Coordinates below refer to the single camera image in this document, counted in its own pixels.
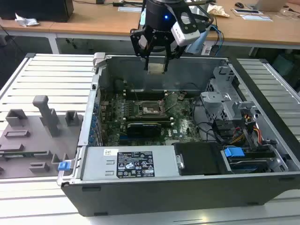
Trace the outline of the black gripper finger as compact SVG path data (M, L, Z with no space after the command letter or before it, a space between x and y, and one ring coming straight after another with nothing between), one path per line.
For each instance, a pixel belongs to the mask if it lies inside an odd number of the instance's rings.
M130 30L130 40L137 57L145 59L144 70L148 70L149 55L150 51L147 47L147 39L145 37L144 29L131 29Z
M167 41L165 43L165 60L164 60L164 72L167 72L169 61L173 59L179 59L181 55L184 53L186 46L176 46L174 50L171 50L171 44Z

